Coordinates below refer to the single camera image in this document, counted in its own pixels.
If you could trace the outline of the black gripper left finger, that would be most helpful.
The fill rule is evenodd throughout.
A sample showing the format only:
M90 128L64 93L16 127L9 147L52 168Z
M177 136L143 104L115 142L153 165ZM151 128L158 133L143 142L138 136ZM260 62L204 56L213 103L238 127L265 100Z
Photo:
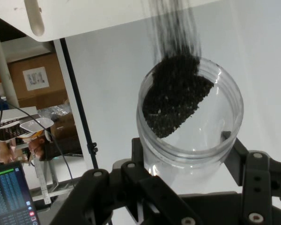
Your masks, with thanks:
M132 139L132 158L112 172L87 171L51 224L106 225L115 209L125 207L144 225L201 225L202 219L160 177L144 168L143 147Z

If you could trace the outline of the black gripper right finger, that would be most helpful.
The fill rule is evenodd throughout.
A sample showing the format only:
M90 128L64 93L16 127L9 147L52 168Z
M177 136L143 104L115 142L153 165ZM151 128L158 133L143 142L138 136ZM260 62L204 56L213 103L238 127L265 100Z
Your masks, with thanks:
M263 151L248 151L236 139L224 163L242 193L240 206L227 210L222 224L281 225L281 209L272 203L273 197L281 201L281 162Z

